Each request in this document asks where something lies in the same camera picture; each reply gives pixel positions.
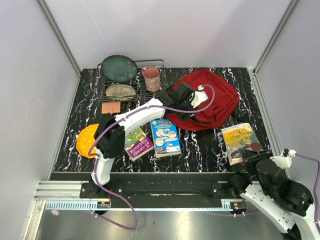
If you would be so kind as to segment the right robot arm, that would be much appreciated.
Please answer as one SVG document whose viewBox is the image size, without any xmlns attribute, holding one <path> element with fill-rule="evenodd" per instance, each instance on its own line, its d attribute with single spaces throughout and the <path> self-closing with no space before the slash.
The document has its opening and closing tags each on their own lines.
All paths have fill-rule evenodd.
<svg viewBox="0 0 320 240">
<path fill-rule="evenodd" d="M 255 206 L 276 226 L 283 239 L 318 240 L 317 187 L 309 190 L 285 173 L 298 153 L 287 148 L 279 156 L 269 150 L 241 148 L 239 151 L 250 176 L 236 172 L 227 182 L 228 195 L 241 197 Z"/>
</svg>

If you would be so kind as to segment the purple treehouse book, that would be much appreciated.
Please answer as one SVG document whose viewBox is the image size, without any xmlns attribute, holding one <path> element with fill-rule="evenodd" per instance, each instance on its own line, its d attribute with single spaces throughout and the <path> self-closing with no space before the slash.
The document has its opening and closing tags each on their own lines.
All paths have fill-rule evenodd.
<svg viewBox="0 0 320 240">
<path fill-rule="evenodd" d="M 124 149 L 133 162 L 154 149 L 153 142 L 140 128 L 136 128 L 125 137 Z"/>
</svg>

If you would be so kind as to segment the blue cartoon book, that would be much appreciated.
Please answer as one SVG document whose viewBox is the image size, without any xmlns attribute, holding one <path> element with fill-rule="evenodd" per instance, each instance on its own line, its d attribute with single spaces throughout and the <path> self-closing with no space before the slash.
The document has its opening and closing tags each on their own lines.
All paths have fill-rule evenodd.
<svg viewBox="0 0 320 240">
<path fill-rule="evenodd" d="M 182 153 L 177 128 L 168 119 L 155 119 L 150 122 L 156 158 Z"/>
</svg>

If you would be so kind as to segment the red student backpack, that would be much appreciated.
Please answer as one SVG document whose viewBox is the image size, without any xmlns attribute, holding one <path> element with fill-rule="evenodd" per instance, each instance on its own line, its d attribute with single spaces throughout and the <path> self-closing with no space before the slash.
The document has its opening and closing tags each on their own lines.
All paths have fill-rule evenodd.
<svg viewBox="0 0 320 240">
<path fill-rule="evenodd" d="M 239 103 L 240 96 L 235 88 L 224 78 L 208 69 L 197 70 L 187 74 L 173 88 L 176 89 L 181 83 L 188 84 L 194 90 L 197 90 L 200 85 L 207 84 L 213 87 L 214 92 L 209 87 L 204 88 L 208 100 L 201 103 L 199 108 L 206 107 L 211 99 L 213 99 L 213 103 L 193 117 L 182 121 L 177 113 L 171 113 L 166 116 L 171 123 L 180 129 L 201 131 L 220 128 Z"/>
</svg>

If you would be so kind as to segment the yellow illustrated book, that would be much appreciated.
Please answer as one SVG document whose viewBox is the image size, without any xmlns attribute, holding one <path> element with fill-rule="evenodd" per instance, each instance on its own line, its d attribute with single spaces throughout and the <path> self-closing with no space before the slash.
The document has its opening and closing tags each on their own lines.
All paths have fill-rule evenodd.
<svg viewBox="0 0 320 240">
<path fill-rule="evenodd" d="M 222 129 L 221 132 L 231 166 L 243 161 L 240 149 L 255 152 L 264 150 L 249 123 L 233 125 Z"/>
</svg>

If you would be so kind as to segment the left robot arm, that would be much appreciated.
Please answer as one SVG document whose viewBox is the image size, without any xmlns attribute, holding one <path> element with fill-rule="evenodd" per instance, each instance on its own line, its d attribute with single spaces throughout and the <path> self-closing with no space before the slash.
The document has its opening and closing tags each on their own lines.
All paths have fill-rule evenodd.
<svg viewBox="0 0 320 240">
<path fill-rule="evenodd" d="M 95 141 L 88 150 L 88 155 L 96 158 L 91 173 L 94 183 L 90 192 L 97 198 L 103 198 L 108 193 L 107 183 L 110 181 L 112 165 L 115 157 L 123 151 L 125 138 L 129 133 L 169 112 L 177 112 L 183 118 L 188 118 L 207 99 L 202 85 L 194 90 L 182 83 L 176 89 L 170 88 L 157 93 L 145 104 L 126 113 L 115 116 L 108 113 L 98 125 L 94 134 Z"/>
</svg>

